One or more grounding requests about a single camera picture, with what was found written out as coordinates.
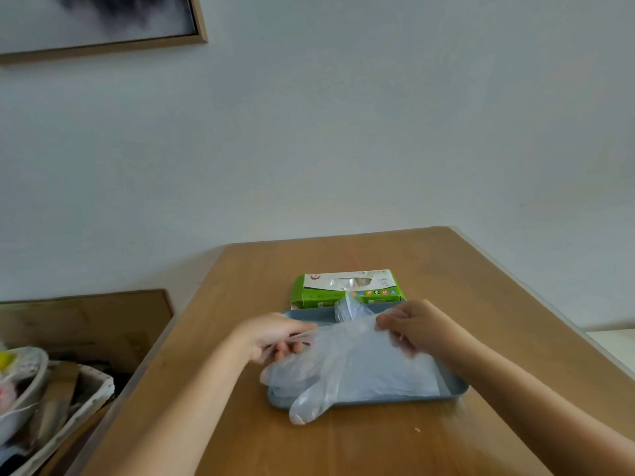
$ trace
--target wooden picture frame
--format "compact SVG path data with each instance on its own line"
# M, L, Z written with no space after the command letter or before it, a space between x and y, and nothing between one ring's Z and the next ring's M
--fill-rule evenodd
M30 61L56 60L61 58L101 55L106 53L124 52L132 50L165 48L182 45L207 43L207 31L202 17L201 0L189 0L194 19L195 34L173 37L153 38L146 40L131 40L81 47L53 48L38 51L0 54L0 64L24 63Z

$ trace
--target wooden table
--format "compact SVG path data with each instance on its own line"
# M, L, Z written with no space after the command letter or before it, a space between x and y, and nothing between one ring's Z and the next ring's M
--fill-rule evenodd
M635 439L635 381L459 234L435 227L226 247L83 474L120 461L236 322L288 310L298 274L384 268L409 299L430 299L481 341ZM269 406L259 370L250 366L240 377L198 474L549 474L474 390L457 402L333 408L293 426Z

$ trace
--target person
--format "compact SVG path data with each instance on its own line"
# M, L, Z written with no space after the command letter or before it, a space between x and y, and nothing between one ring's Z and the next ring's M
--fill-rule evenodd
M407 357L426 352L467 380L553 474L635 475L633 441L479 342L432 303L400 304L379 314L376 324ZM238 324L111 474L194 475L243 367L271 346L276 360L300 352L301 343L285 340L314 327L277 313Z

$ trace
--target person's right hand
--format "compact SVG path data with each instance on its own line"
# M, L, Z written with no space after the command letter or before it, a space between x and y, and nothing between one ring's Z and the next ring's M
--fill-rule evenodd
M408 357L425 352L454 366L460 353L480 343L432 303L408 301L377 316L377 331L390 331L391 342Z

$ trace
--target painting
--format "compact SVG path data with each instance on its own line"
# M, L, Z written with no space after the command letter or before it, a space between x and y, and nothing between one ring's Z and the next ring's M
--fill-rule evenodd
M205 42L199 0L0 0L0 61Z

